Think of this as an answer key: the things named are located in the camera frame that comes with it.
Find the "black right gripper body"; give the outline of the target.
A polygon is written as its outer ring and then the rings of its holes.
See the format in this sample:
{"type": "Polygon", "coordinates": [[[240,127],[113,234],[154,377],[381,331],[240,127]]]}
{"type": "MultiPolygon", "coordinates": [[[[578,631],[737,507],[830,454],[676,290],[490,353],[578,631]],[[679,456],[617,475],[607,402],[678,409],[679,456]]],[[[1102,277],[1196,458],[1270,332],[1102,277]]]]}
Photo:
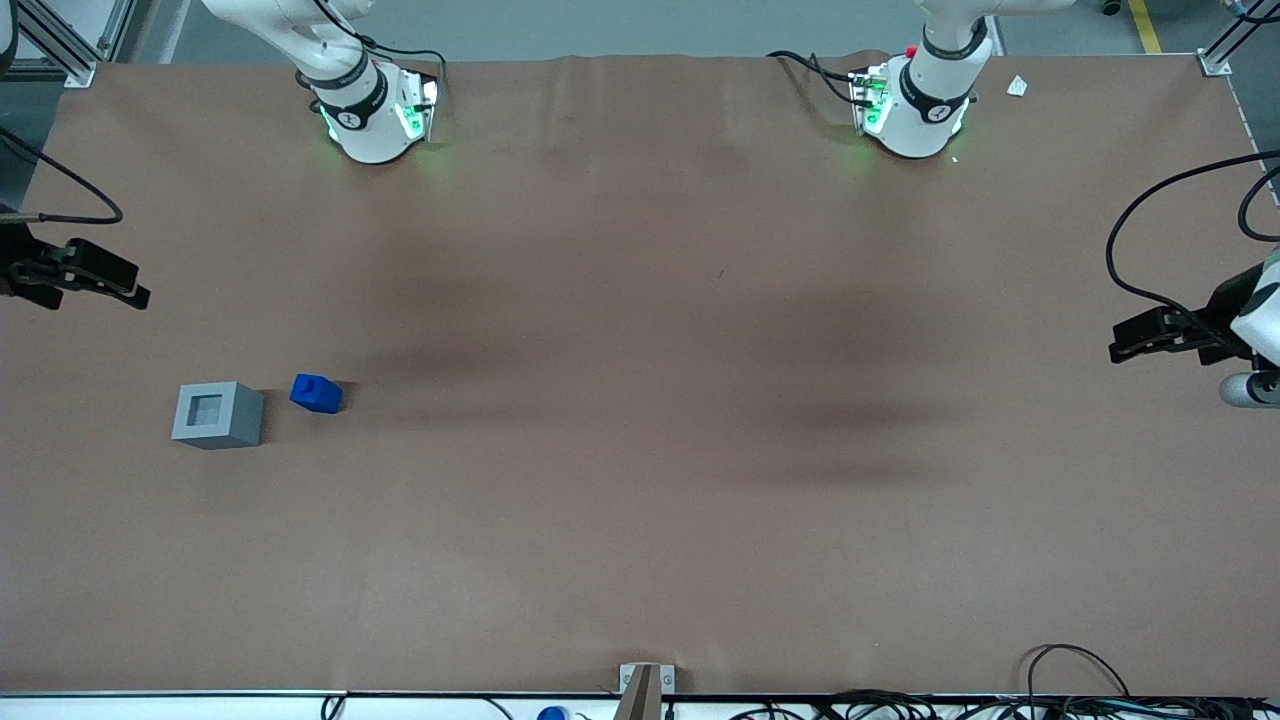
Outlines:
{"type": "Polygon", "coordinates": [[[68,251],[37,238],[29,225],[44,223],[40,213],[1,205],[1,295],[23,299],[47,310],[61,306],[60,283],[68,251]]]}

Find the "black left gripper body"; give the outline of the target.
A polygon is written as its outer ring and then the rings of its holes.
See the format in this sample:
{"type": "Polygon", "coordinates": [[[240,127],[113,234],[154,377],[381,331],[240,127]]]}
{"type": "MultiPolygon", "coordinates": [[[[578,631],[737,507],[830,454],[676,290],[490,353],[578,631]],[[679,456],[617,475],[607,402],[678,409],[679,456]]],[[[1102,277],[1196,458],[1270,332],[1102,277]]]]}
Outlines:
{"type": "Polygon", "coordinates": [[[1230,359],[1254,361],[1256,351],[1231,329],[1231,323],[1251,300],[1262,274],[1262,263],[1235,274],[1213,290],[1202,309],[1193,311],[1187,338],[1194,346],[1199,365],[1211,366],[1230,359]]]}

